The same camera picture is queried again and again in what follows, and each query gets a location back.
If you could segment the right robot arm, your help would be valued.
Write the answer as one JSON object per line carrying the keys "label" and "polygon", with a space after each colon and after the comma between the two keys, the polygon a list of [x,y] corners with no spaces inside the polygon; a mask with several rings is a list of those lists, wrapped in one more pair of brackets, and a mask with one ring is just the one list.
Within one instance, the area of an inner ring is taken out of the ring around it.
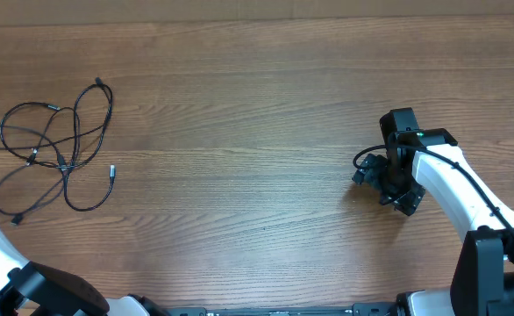
{"label": "right robot arm", "polygon": [[356,303],[351,313],[514,315],[514,211],[473,171],[446,129],[420,128],[411,108],[389,111],[379,125],[384,142],[353,158],[353,181],[407,216],[430,193],[462,249],[448,288],[400,293],[393,303]]}

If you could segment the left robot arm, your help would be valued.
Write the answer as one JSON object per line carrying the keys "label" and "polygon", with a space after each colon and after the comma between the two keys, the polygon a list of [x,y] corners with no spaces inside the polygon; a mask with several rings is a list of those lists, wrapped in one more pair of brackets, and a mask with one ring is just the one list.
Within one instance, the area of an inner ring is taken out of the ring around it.
{"label": "left robot arm", "polygon": [[104,298],[77,275],[29,261],[0,230],[0,315],[15,314],[27,301],[39,305],[37,315],[148,315],[135,298]]}

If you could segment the black cable white tag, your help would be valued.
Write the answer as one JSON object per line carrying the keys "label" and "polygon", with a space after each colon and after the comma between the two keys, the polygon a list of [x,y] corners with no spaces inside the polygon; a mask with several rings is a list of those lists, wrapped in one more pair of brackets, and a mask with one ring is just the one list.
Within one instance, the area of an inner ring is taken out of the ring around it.
{"label": "black cable white tag", "polygon": [[[7,126],[6,125],[7,120],[11,117],[12,114],[14,114],[16,111],[22,110],[23,108],[30,107],[30,106],[47,108],[47,109],[50,109],[53,111],[50,119],[46,123],[46,126],[45,126],[43,132],[38,132],[36,130],[29,129],[26,127],[21,127],[21,126]],[[54,121],[55,117],[61,111],[71,111],[72,112],[73,124],[74,124],[74,134],[71,137],[68,137],[65,139],[52,141],[46,136],[46,133],[47,133],[48,129],[50,128],[50,125]],[[34,134],[35,136],[38,136],[39,140],[38,140],[37,145],[34,147],[10,147],[4,137],[4,130],[6,128],[17,129],[17,130],[21,130],[23,132],[31,133],[31,134]],[[14,154],[18,158],[24,159],[28,166],[40,165],[41,167],[58,169],[62,174],[66,174],[66,173],[69,173],[73,169],[80,168],[83,164],[86,163],[86,161],[83,161],[80,163],[78,163],[78,161],[77,161],[78,151],[80,149],[80,138],[82,137],[82,135],[80,134],[80,128],[81,128],[81,123],[80,123],[76,105],[73,108],[70,108],[70,107],[60,108],[58,106],[55,106],[53,104],[48,104],[48,103],[25,102],[22,104],[15,105],[13,108],[11,108],[9,111],[7,111],[4,114],[4,117],[0,121],[0,141],[2,142],[2,145],[4,146],[5,150],[10,152],[11,154]],[[69,162],[66,162],[64,160],[64,157],[62,156],[59,148],[57,148],[57,145],[59,143],[65,142],[67,140],[72,140],[74,142],[72,157]],[[39,150],[43,147],[50,147],[56,153],[56,158],[57,158],[56,163],[40,162],[40,161],[36,160]]]}

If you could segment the black cable silver plug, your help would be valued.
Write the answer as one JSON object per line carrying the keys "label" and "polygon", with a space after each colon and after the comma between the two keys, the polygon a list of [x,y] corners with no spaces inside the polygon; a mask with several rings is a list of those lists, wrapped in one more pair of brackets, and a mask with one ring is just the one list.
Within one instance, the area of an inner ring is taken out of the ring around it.
{"label": "black cable silver plug", "polygon": [[[109,85],[105,84],[100,77],[97,77],[95,79],[95,81],[90,86],[86,87],[78,95],[78,97],[76,98],[76,100],[74,102],[74,105],[72,107],[70,107],[70,108],[73,108],[76,105],[77,106],[77,112],[78,112],[78,108],[79,108],[79,105],[80,105],[80,102],[81,102],[82,98],[88,92],[90,92],[91,90],[101,90],[103,92],[103,94],[104,94],[104,96],[105,96],[105,98],[107,100],[107,111],[106,111],[106,114],[105,114],[105,117],[104,117],[104,121],[101,123],[100,126],[97,126],[97,127],[93,128],[93,129],[87,131],[87,132],[82,132],[81,128],[80,128],[80,134],[82,135],[82,137],[90,135],[92,133],[99,132],[99,140],[98,140],[97,147],[94,150],[94,152],[88,158],[86,158],[85,160],[79,161],[79,159],[77,159],[78,163],[86,161],[86,163],[83,164],[82,166],[88,164],[97,155],[97,153],[99,152],[99,150],[100,150],[100,148],[101,148],[101,146],[103,144],[104,135],[105,135],[106,130],[109,127],[109,124],[111,122],[112,110],[113,110],[113,105],[114,105],[114,95],[113,95],[113,91],[112,91],[111,87]],[[40,108],[40,109],[45,109],[45,110],[50,111],[51,115],[53,113],[52,110],[47,109],[47,108]],[[3,145],[0,147],[0,150],[5,150]]]}

